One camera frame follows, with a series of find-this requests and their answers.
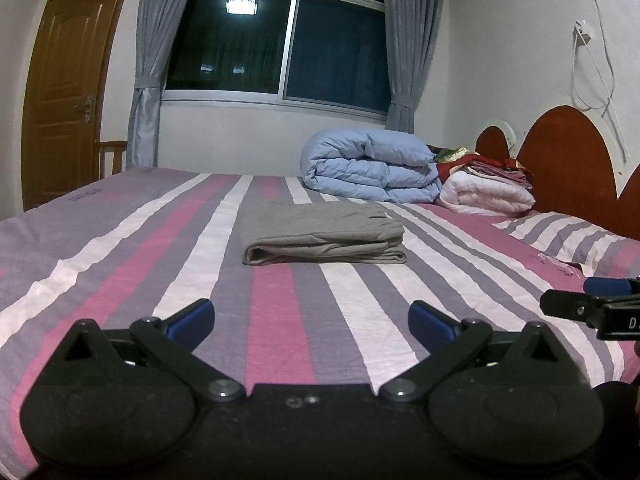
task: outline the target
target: folded blue comforter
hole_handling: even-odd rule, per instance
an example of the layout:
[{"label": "folded blue comforter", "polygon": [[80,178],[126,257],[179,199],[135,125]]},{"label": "folded blue comforter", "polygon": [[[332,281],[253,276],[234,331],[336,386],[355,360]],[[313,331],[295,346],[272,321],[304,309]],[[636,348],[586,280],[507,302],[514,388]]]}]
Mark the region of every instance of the folded blue comforter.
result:
[{"label": "folded blue comforter", "polygon": [[442,188],[433,153],[415,136],[389,130],[332,128],[302,149],[311,189],[381,202],[433,202]]}]

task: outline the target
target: wooden door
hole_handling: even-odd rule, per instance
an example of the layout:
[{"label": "wooden door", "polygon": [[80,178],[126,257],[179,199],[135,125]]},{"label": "wooden door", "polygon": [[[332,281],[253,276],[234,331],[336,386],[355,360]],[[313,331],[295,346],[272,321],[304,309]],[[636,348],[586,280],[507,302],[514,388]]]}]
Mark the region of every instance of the wooden door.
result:
[{"label": "wooden door", "polygon": [[22,117],[25,210],[91,183],[111,41],[122,0],[49,0]]}]

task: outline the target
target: pillow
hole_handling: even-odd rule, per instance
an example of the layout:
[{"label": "pillow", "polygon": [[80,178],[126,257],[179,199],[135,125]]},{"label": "pillow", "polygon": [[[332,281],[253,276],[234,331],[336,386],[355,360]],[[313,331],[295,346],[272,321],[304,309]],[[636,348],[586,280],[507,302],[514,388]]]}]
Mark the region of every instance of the pillow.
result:
[{"label": "pillow", "polygon": [[538,213],[494,226],[547,256],[580,265],[585,276],[640,276],[640,242],[615,235],[582,218]]}]

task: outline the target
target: red headboard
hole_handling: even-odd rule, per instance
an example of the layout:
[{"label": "red headboard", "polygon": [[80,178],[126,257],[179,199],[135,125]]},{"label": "red headboard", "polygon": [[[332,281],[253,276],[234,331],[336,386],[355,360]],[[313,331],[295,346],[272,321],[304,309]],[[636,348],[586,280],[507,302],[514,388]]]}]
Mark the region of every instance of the red headboard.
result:
[{"label": "red headboard", "polygon": [[[503,160],[504,134],[491,126],[478,137],[476,151]],[[559,106],[531,127],[518,161],[533,175],[538,211],[558,211],[640,240],[640,166],[620,198],[607,147],[598,129],[580,110]]]}]

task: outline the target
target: door handle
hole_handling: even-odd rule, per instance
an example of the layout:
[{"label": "door handle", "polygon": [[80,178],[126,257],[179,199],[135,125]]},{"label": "door handle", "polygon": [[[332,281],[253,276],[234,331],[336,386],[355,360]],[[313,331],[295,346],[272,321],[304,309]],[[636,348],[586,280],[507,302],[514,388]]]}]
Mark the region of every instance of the door handle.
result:
[{"label": "door handle", "polygon": [[82,110],[84,111],[84,122],[90,123],[94,118],[94,103],[95,97],[89,95],[83,102],[78,103],[74,106],[74,110]]}]

